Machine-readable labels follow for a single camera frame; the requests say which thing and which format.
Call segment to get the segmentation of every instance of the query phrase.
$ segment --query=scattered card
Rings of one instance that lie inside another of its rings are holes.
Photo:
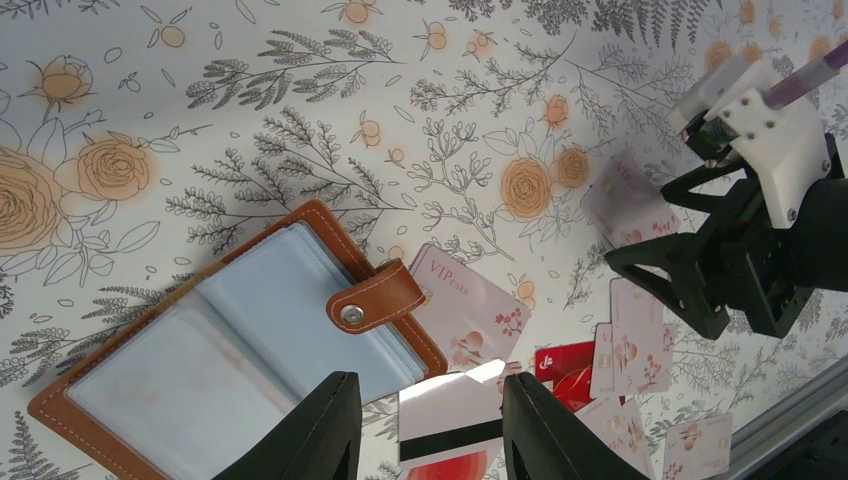
[[[664,392],[671,386],[676,328],[664,325],[663,305],[624,278],[610,282],[613,393]]]
[[[439,345],[450,371],[509,357],[530,319],[524,304],[432,245],[421,249],[410,272],[427,295],[415,319]]]
[[[626,148],[607,164],[580,201],[615,247],[677,232],[680,220]]]
[[[663,480],[700,480],[726,472],[732,434],[730,413],[669,427]]]
[[[592,401],[589,384],[594,348],[594,342],[583,342],[536,351],[536,378],[572,412]]]
[[[575,416],[610,450],[648,478],[654,467],[639,416],[639,405],[631,399],[623,406],[612,397],[593,401]]]
[[[589,396],[602,398],[613,395],[612,379],[612,324],[595,326],[595,352],[592,360],[592,381]]]

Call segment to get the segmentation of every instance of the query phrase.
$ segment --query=leaf sketch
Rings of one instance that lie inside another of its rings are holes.
[[[400,480],[403,470],[395,464],[380,462],[377,475],[366,475],[364,480]]]
[[[8,275],[0,271],[0,320],[12,314],[12,308],[15,306],[15,294],[12,292],[12,287],[6,285]]]
[[[635,42],[638,27],[642,41],[649,44],[650,35],[657,47],[668,30],[676,50],[684,22],[689,43],[695,43],[701,16],[713,1],[722,7],[721,0],[595,0],[592,30],[625,34]]]
[[[9,480],[77,480],[79,471],[91,465],[89,463],[62,472],[61,467],[48,460],[44,452],[38,449],[26,417],[19,411],[15,412],[14,437],[11,440],[12,448],[9,449],[9,453],[14,455],[9,459],[9,464],[14,466],[5,472],[0,471],[0,477],[10,474]]]
[[[785,397],[812,380],[813,377],[797,363],[781,362],[776,374],[778,394]]]
[[[234,148],[213,166],[193,165],[202,179],[229,186],[235,205],[259,208],[258,213],[234,213],[224,197],[190,187],[184,195],[166,199],[168,212],[193,217],[204,224],[190,227],[188,241],[211,245],[223,255],[238,244],[251,220],[274,220],[289,213],[296,200],[318,198],[329,204],[359,248],[386,211],[397,207],[383,196],[383,184],[361,162],[341,161],[341,145],[332,125],[317,121],[313,127],[297,110],[285,107],[281,117],[265,117],[263,130],[253,135],[259,155],[250,163]]]
[[[50,15],[53,3],[56,3],[58,7],[62,6],[62,0],[5,0],[5,3],[0,4],[0,15],[11,14],[14,20],[20,14],[32,20],[35,18],[35,12]],[[71,0],[64,0],[65,5],[69,3]]]
[[[527,105],[540,101],[544,98],[542,86],[549,85],[551,77],[548,70],[568,51],[574,39],[559,53],[548,49],[537,52],[529,47],[516,44],[515,48],[521,55],[522,60],[531,66],[538,65],[534,70],[512,70],[501,68],[494,58],[489,58],[484,67],[486,75],[495,78],[497,87],[491,85],[486,79],[481,79],[470,70],[457,71],[457,80],[461,82],[460,87],[449,89],[444,84],[436,84],[421,79],[412,87],[410,103],[423,111],[435,111],[439,108],[439,102],[446,103],[445,111],[448,115],[467,111],[469,107],[475,106],[477,97],[484,98],[486,95],[493,97],[495,117],[508,110],[514,95],[522,95]]]
[[[374,436],[386,436],[386,440],[397,442],[398,436],[397,396],[383,398],[362,407],[362,427],[383,422],[382,429]]]
[[[476,200],[469,194],[472,186],[484,188],[494,176],[486,169],[491,164],[490,158],[479,158],[477,152],[468,155],[467,167],[452,160],[462,148],[479,140],[474,136],[477,124],[458,122],[450,129],[445,129],[444,120],[433,121],[428,118],[427,124],[421,131],[427,137],[427,148],[430,150],[430,161],[412,164],[412,170],[406,175],[414,180],[423,182],[416,186],[417,193],[425,192],[434,186],[446,189],[450,194],[461,200],[459,208],[443,206],[440,201],[422,202],[426,212],[421,214],[432,223],[424,227],[425,232],[432,232],[443,220],[454,220],[461,224],[474,227],[483,241],[489,245],[486,249],[479,242],[469,240],[468,249],[460,246],[457,236],[444,244],[444,249],[452,257],[462,263],[472,263],[490,255],[503,255],[509,260],[514,258],[497,244],[495,232],[495,212],[484,213],[477,206]]]
[[[589,296],[592,294],[592,286],[586,277],[606,263],[604,253],[603,243],[596,243],[589,247],[586,255],[577,259],[577,262],[574,264],[574,270],[572,270],[568,278],[568,286],[571,289],[565,299],[565,305],[562,307],[563,310],[574,308],[578,303],[583,303],[589,299]]]
[[[830,321],[830,327],[825,332],[824,337],[826,341],[832,342],[837,338],[844,337],[846,333],[848,333],[848,318],[836,317]]]
[[[736,382],[732,385],[734,394],[726,411],[733,410],[742,402],[753,400],[754,394],[751,391],[751,386],[755,382],[765,382],[768,379],[768,369],[777,365],[780,354],[793,351],[797,343],[797,335],[794,333],[787,335],[775,342],[768,350],[760,347],[752,364],[742,364],[737,373]]]
[[[255,110],[261,110],[280,103],[289,89],[308,95],[306,101],[310,103],[337,93],[348,98],[365,85],[360,69],[372,64],[399,63],[389,56],[392,44],[388,40],[364,30],[357,34],[331,29],[330,38],[324,41],[283,30],[272,33],[276,37],[266,42],[271,49],[258,56],[272,57],[282,67],[257,72],[250,71],[250,66],[241,60],[212,60],[204,67],[203,77],[215,80],[191,84],[186,89],[186,96],[191,99],[188,107],[217,100],[212,107],[215,110],[238,98],[239,105],[253,105]],[[337,51],[347,56],[339,57],[334,54]],[[294,73],[303,68],[312,68],[314,72],[296,79]]]
[[[18,335],[10,344],[10,356],[0,360],[0,387],[19,381],[23,381],[23,386],[31,385],[51,368],[57,370],[56,375],[65,373],[123,327],[161,302],[190,276],[174,276],[175,283],[163,290],[121,286],[101,288],[100,291],[109,296],[93,300],[97,310],[81,317],[82,320],[99,318],[106,325],[94,333],[72,338],[70,331],[51,327]]]
[[[77,6],[79,7],[80,12],[91,12],[95,15],[100,15],[97,11],[97,7],[109,10],[109,7],[112,6],[109,5],[110,3],[116,7],[121,6],[121,4],[118,3],[118,0],[80,0],[80,4]]]
[[[407,1],[423,5],[427,0]],[[583,20],[588,18],[587,3],[583,0],[521,0],[527,18],[538,21],[545,33],[551,36],[559,35],[566,23],[582,25]],[[513,0],[499,0],[499,4],[504,10],[509,10]],[[496,9],[494,0],[451,0],[449,6],[461,12],[469,22],[480,17],[491,18]]]
[[[410,103],[423,111],[435,111],[443,104],[447,114],[452,115],[467,111],[476,105],[476,99],[491,94],[495,107],[492,114],[497,117],[510,108],[516,94],[523,95],[527,105],[543,100],[543,90],[551,83],[548,70],[561,61],[576,69],[578,82],[571,93],[576,95],[575,104],[600,138],[607,137],[619,116],[623,116],[637,131],[653,131],[668,153],[680,154],[680,142],[665,117],[669,104],[676,102],[694,83],[692,63],[685,57],[677,57],[667,60],[661,69],[649,72],[644,59],[625,55],[615,45],[605,45],[599,55],[599,65],[590,68],[566,56],[574,38],[559,52],[550,49],[535,51],[516,43],[521,59],[530,66],[536,66],[533,70],[503,69],[497,60],[490,58],[484,65],[485,74],[494,77],[498,86],[491,85],[470,70],[457,72],[456,79],[460,84],[454,87],[421,79],[412,87]],[[614,108],[601,98],[587,77],[612,84],[618,106]],[[643,93],[646,91],[662,99]]]
[[[739,345],[726,342],[719,346],[716,342],[701,341],[694,330],[676,323],[678,332],[683,334],[675,341],[672,370],[675,384],[685,379],[689,388],[700,394],[710,394],[714,388],[730,388],[741,351]]]
[[[804,305],[804,309],[801,310],[801,313],[798,315],[798,328],[802,332],[810,330],[819,323],[822,298],[823,295],[821,290],[813,291],[813,294],[810,296],[807,304]]]

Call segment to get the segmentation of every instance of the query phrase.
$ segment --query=orange rose drawing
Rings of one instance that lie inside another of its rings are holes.
[[[745,0],[739,4],[739,20],[742,23],[746,25],[754,23],[755,18],[756,10],[754,9],[754,2],[751,0]]]
[[[562,152],[554,163],[555,172],[551,176],[560,185],[578,188],[589,178],[589,156],[577,148]]]
[[[756,43],[751,43],[745,45],[745,48],[742,49],[742,56],[748,63],[754,63],[763,56],[762,50],[760,50],[760,46]]]
[[[41,84],[31,94],[40,95],[50,103],[71,103],[91,90],[91,71],[78,58],[60,55],[41,70]]]
[[[41,248],[62,219],[53,172],[0,147],[0,255]]]
[[[553,129],[565,126],[568,122],[568,100],[562,95],[554,95],[545,105],[545,122]]]
[[[56,169],[65,189],[101,200],[126,200],[150,182],[147,155],[116,139],[92,143]]]
[[[516,220],[538,218],[551,202],[551,177],[532,158],[520,158],[506,167],[501,198]]]
[[[713,43],[704,55],[704,70],[707,72],[714,70],[731,55],[733,55],[733,49],[730,45],[725,42]]]
[[[808,57],[810,60],[821,58],[830,53],[830,49],[830,39],[824,35],[819,35],[814,38],[813,43],[810,44],[810,53],[808,54]]]

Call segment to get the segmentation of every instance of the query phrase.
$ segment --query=brown leather card holder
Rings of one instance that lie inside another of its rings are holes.
[[[355,280],[352,287],[337,293],[327,301],[327,320],[349,334],[359,334],[391,323],[426,365],[425,380],[444,374],[447,371],[444,355],[410,314],[424,302],[424,295],[409,271],[400,260],[389,262],[379,269],[372,267],[327,206],[314,200],[292,211],[215,265],[192,276],[162,302],[38,394],[29,403],[29,414],[119,478],[165,479],[165,475],[150,462],[71,401],[66,395],[67,389],[203,279],[233,262],[269,235],[296,222],[307,224]],[[350,309],[345,307],[357,307],[358,314],[350,317],[346,314]]]

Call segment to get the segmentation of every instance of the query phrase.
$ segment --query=flower illustration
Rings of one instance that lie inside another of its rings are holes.
[[[745,24],[749,25],[754,23],[756,18],[756,10],[754,9],[754,2],[751,0],[745,0],[739,4],[739,20]]]
[[[427,21],[424,21],[424,29],[427,32],[426,34],[415,35],[413,37],[427,41],[427,43],[424,45],[424,52],[421,53],[420,60],[424,60],[427,57],[427,54],[430,53],[431,48],[434,50],[442,50],[448,44],[448,39],[445,36],[445,26],[441,23],[427,23]]]
[[[129,138],[91,143],[56,169],[56,181],[66,190],[89,200],[126,200],[150,181],[147,155]]]
[[[754,63],[762,58],[763,51],[760,50],[760,46],[756,43],[749,43],[742,49],[742,56],[748,61],[748,63]]]
[[[766,17],[766,22],[769,26],[769,35],[774,38],[780,38],[780,36],[783,34],[783,24],[781,23],[782,21],[783,15],[775,16],[774,13],[771,12],[771,9],[769,9],[768,17]]]
[[[568,100],[562,95],[554,95],[545,105],[544,118],[553,129],[565,126],[568,122]]]
[[[57,103],[61,108],[62,103],[72,103],[91,90],[91,71],[78,58],[60,55],[43,70],[38,65],[36,68],[41,72],[40,85],[27,94],[46,97],[51,105]]]
[[[389,249],[389,259],[395,260],[398,258],[403,259],[403,248],[395,245]]]
[[[536,286],[530,280],[524,281],[518,286],[518,298],[524,300],[533,296]]]
[[[148,18],[153,20],[157,25],[165,25],[165,22],[162,21],[162,17],[160,17],[156,12],[147,8],[141,7],[144,11],[144,14],[147,15]],[[159,43],[159,39],[162,40],[162,43],[171,47],[171,48],[180,48],[185,44],[185,32],[176,26],[177,23],[188,15],[191,7],[183,10],[182,12],[174,15],[173,18],[168,22],[167,25],[163,27],[156,27],[153,33],[150,35],[150,40],[147,42],[147,48],[153,48]]]
[[[403,161],[404,156],[405,156],[405,155],[403,154],[403,150],[401,150],[401,149],[399,149],[399,148],[395,148],[394,150],[389,150],[389,158],[388,158],[388,160],[383,160],[383,161],[384,161],[385,163],[394,163],[394,164],[395,164],[395,166],[398,166],[398,167],[403,168],[404,170],[406,170],[406,167],[404,167],[404,166],[401,164],[401,162]]]
[[[377,3],[377,0],[348,0],[347,2],[334,3],[322,10],[321,13],[338,10],[339,20],[347,17],[351,22],[360,24],[368,20],[369,12],[383,14],[374,6],[375,3]]]
[[[726,42],[714,42],[704,55],[704,70],[709,72],[721,65],[728,57],[733,55],[733,49]]]
[[[563,151],[553,165],[554,181],[567,188],[578,188],[589,178],[589,156],[578,148]]]
[[[812,43],[810,43],[810,52],[808,54],[808,58],[809,60],[821,58],[830,53],[830,49],[830,39],[828,39],[824,35],[819,35],[813,39]]]
[[[531,310],[533,309],[533,307],[528,305],[528,302],[532,302],[533,306],[536,305],[536,302],[533,301],[533,298],[531,297],[523,298],[521,299],[521,301],[522,303],[524,303],[524,305],[527,305],[527,308]],[[495,316],[495,323],[498,325],[504,325],[503,334],[508,337],[511,337],[513,333],[521,333],[524,328],[524,322],[521,320],[521,309],[516,308],[509,315],[503,315],[499,313],[497,316]]]
[[[497,45],[498,42],[492,38],[492,34],[494,32],[481,32],[480,30],[474,29],[474,38],[471,39],[465,45],[465,53],[462,54],[463,57],[467,57],[471,55],[478,62],[480,61],[480,55],[486,53],[491,45]]]
[[[551,177],[532,158],[520,158],[506,167],[501,179],[501,198],[519,221],[538,218],[551,201]]]
[[[61,195],[50,169],[0,147],[0,255],[46,245],[62,220]]]

